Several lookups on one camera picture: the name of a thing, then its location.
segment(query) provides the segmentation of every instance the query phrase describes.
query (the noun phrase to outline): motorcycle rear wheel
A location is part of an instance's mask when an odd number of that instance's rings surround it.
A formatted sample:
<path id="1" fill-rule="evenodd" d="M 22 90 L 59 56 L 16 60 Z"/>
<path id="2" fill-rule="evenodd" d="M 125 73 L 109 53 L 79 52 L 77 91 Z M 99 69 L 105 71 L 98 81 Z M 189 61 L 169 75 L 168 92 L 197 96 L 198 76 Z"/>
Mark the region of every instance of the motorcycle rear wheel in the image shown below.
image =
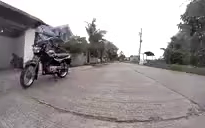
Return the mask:
<path id="1" fill-rule="evenodd" d="M 64 66 L 65 69 L 62 69 L 57 73 L 58 77 L 60 78 L 65 78 L 68 75 L 69 66 L 66 63 L 64 64 Z"/>
<path id="2" fill-rule="evenodd" d="M 35 80 L 35 67 L 33 65 L 29 65 L 25 67 L 20 75 L 20 84 L 24 89 L 29 88 Z"/>

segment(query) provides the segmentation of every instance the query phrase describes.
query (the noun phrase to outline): motorcycle headlight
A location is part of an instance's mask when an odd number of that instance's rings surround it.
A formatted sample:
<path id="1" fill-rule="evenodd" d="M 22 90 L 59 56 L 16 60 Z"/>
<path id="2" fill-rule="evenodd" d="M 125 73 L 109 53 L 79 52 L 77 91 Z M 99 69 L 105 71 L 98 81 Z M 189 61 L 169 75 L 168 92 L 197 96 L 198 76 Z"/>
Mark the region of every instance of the motorcycle headlight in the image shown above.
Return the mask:
<path id="1" fill-rule="evenodd" d="M 33 52 L 34 52 L 34 53 L 39 53 L 40 50 L 41 50 L 40 47 L 33 47 Z"/>

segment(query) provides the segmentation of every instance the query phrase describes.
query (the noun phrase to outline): tree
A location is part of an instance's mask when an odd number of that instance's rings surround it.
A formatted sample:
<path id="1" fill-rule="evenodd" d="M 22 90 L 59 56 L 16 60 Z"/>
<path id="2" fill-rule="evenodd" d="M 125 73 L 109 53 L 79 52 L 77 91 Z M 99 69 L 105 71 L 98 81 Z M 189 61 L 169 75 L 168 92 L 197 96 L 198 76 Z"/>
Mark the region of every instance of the tree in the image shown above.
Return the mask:
<path id="1" fill-rule="evenodd" d="M 165 50 L 166 50 L 166 48 L 160 48 L 160 50 L 163 50 L 163 51 L 165 51 Z"/>
<path id="2" fill-rule="evenodd" d="M 125 55 L 124 55 L 124 52 L 123 52 L 123 51 L 121 51 L 121 52 L 119 53 L 118 59 L 119 59 L 119 61 L 123 61 L 123 60 L 125 59 Z"/>
<path id="3" fill-rule="evenodd" d="M 112 42 L 106 41 L 105 43 L 105 53 L 109 60 L 115 60 L 118 57 L 118 48 Z"/>
<path id="4" fill-rule="evenodd" d="M 60 45 L 61 49 L 73 54 L 86 53 L 89 44 L 85 37 L 74 36 L 68 42 Z"/>
<path id="5" fill-rule="evenodd" d="M 89 52 L 94 57 L 100 57 L 102 62 L 103 53 L 105 50 L 103 37 L 106 34 L 105 30 L 97 29 L 96 19 L 94 18 L 91 23 L 87 22 L 86 31 L 89 35 L 90 48 Z"/>
<path id="6" fill-rule="evenodd" d="M 179 24 L 182 31 L 190 33 L 191 64 L 205 66 L 205 0 L 192 0 Z"/>
<path id="7" fill-rule="evenodd" d="M 205 0 L 191 0 L 164 52 L 167 63 L 205 66 Z"/>

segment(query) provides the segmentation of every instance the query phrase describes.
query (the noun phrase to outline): motorcycle front wheel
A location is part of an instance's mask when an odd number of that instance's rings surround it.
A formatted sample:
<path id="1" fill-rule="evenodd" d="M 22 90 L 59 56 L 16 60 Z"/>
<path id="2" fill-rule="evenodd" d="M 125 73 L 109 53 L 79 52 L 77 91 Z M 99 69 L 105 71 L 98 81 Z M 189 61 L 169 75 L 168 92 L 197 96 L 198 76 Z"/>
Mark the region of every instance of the motorcycle front wheel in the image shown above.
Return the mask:
<path id="1" fill-rule="evenodd" d="M 20 75 L 20 84 L 26 89 L 29 88 L 35 80 L 35 67 L 33 65 L 29 65 L 25 67 Z"/>

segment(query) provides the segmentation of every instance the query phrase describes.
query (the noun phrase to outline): concrete road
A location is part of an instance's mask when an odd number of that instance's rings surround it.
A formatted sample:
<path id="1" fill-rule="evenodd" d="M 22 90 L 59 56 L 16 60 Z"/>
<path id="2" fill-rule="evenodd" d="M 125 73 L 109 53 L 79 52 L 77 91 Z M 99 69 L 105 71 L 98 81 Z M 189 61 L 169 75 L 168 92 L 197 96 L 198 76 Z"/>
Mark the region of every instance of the concrete road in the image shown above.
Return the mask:
<path id="1" fill-rule="evenodd" d="M 205 127 L 204 76 L 114 63 L 41 77 L 27 90 L 9 76 L 0 84 L 3 128 Z"/>

